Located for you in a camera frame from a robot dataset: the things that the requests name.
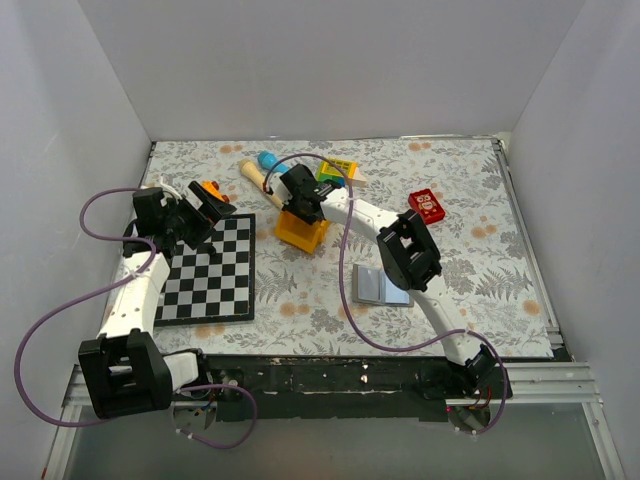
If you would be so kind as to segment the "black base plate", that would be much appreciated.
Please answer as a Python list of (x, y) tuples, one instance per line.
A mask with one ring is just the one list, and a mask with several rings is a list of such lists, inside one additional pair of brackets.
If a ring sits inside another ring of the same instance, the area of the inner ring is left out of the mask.
[(468, 367), (443, 358), (212, 356), (196, 351), (82, 352), (81, 371), (102, 419), (208, 406), (219, 422), (417, 418), (444, 422), (448, 406), (488, 421), (518, 388), (547, 378), (546, 365), (483, 355)]

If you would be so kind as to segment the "colourful block house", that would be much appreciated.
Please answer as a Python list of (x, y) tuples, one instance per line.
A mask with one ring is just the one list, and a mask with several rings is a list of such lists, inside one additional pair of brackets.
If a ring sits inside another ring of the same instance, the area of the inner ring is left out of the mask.
[(356, 162), (337, 158), (323, 161), (316, 172), (316, 179), (318, 181), (332, 180), (345, 186), (344, 175), (347, 175), (353, 187), (366, 187), (368, 184), (367, 178)]

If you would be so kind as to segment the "grey card holder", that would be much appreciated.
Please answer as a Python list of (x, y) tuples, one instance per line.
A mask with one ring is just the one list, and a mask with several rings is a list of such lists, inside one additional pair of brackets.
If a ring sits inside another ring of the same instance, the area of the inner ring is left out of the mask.
[(355, 264), (353, 266), (352, 272), (352, 297), (353, 300), (357, 303), (369, 304), (369, 305), (377, 305), (377, 306), (393, 306), (393, 307), (412, 307), (414, 301), (411, 299), (409, 294), (398, 288), (394, 285), (391, 280), (387, 277), (386, 273), (379, 268), (376, 268), (380, 271), (380, 280), (381, 280), (381, 298), (378, 302), (365, 302), (359, 300), (357, 298), (357, 280), (356, 280), (356, 270), (357, 266), (361, 264)]

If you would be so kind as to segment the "cream wooden pin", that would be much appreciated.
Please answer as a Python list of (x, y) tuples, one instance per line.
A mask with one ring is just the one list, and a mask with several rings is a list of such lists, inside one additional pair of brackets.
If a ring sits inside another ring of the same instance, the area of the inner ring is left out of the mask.
[(250, 180), (258, 190), (263, 194), (263, 196), (268, 199), (278, 210), (281, 210), (283, 207), (282, 200), (275, 194), (267, 194), (264, 192), (263, 184), (265, 180), (265, 176), (259, 170), (257, 164), (249, 158), (245, 158), (239, 162), (239, 170), (240, 173)]

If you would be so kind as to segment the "orange toy car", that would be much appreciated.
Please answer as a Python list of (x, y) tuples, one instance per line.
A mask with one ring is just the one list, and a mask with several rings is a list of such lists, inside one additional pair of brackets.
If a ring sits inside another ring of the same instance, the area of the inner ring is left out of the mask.
[(231, 202), (230, 198), (221, 193), (220, 189), (219, 189), (219, 184), (215, 181), (203, 181), (201, 183), (201, 186), (213, 197), (217, 198), (218, 200), (229, 204)]

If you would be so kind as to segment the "red owl block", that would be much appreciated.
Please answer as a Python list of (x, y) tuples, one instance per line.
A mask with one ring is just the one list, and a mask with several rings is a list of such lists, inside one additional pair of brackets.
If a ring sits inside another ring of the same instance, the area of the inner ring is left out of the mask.
[(430, 189), (410, 193), (408, 203), (411, 209), (419, 214), (425, 225), (439, 222), (446, 216), (445, 210)]

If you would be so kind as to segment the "yellow toy bin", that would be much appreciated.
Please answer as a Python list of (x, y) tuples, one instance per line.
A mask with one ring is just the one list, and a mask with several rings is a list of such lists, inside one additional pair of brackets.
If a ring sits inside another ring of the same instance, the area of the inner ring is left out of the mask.
[(281, 211), (275, 227), (275, 236), (303, 252), (313, 254), (324, 241), (330, 222), (319, 220), (308, 224), (288, 211)]

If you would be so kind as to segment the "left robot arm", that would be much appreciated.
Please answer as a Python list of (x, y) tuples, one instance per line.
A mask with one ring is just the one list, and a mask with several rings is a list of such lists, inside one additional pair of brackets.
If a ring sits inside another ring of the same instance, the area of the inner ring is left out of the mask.
[(178, 247), (196, 249), (215, 225), (235, 213), (215, 182), (189, 185), (193, 205), (171, 187), (132, 192), (134, 217), (119, 240), (125, 276), (97, 337), (81, 343), (78, 358), (92, 406), (102, 419), (165, 410), (179, 389), (205, 398), (213, 377), (198, 349), (162, 354), (153, 339), (161, 292)]

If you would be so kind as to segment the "black white chessboard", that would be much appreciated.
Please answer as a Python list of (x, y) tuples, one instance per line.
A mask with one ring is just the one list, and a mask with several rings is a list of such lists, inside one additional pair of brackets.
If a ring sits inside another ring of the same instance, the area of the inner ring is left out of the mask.
[[(255, 318), (255, 216), (218, 222), (204, 244), (179, 244), (163, 287), (156, 327), (252, 321)], [(217, 254), (205, 252), (214, 243)]]

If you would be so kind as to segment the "aluminium frame rail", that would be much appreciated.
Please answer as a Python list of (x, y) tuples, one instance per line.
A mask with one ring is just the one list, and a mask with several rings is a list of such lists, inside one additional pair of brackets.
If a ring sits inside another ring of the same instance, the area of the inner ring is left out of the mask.
[(622, 479), (602, 399), (585, 363), (512, 363), (513, 396), (480, 437), (415, 419), (261, 421), (215, 450), (166, 413), (66, 430), (47, 479)]

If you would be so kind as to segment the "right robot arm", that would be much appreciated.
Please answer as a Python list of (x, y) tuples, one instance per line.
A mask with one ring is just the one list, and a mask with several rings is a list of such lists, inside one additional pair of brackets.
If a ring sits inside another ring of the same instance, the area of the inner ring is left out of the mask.
[[(302, 164), (290, 167), (275, 180), (271, 176), (267, 174), (262, 189), (278, 196), (284, 211), (307, 223), (327, 220), (344, 227), (338, 260), (339, 291), (347, 319), (361, 340), (389, 353), (408, 353), (440, 343), (453, 371), (453, 387), (460, 395), (479, 395), (488, 386), (492, 372), (499, 369), (501, 399), (508, 398), (508, 374), (496, 349), (455, 316), (455, 304), (441, 277), (440, 251), (418, 213), (411, 209), (395, 213), (376, 207), (355, 197), (349, 179), (344, 185), (320, 182)], [(374, 342), (357, 326), (349, 310), (344, 282), (345, 250), (351, 231), (377, 245), (386, 277), (415, 301), (434, 329), (435, 338), (414, 346), (391, 347)]]

